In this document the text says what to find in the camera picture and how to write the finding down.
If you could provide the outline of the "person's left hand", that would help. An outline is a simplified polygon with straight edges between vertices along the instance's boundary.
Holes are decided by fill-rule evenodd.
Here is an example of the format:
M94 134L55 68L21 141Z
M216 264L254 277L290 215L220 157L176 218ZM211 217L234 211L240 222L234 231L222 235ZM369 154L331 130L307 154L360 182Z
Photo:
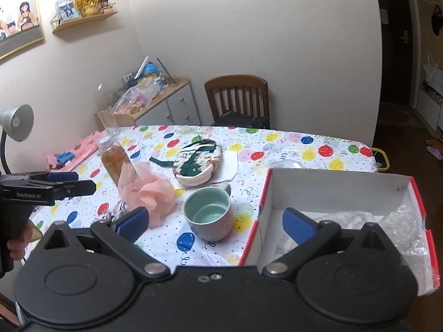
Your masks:
M10 257L14 261L20 261L25 256L26 247L30 243L40 240L42 236L43 234L36 225L31 220L28 220L20 236L7 242Z

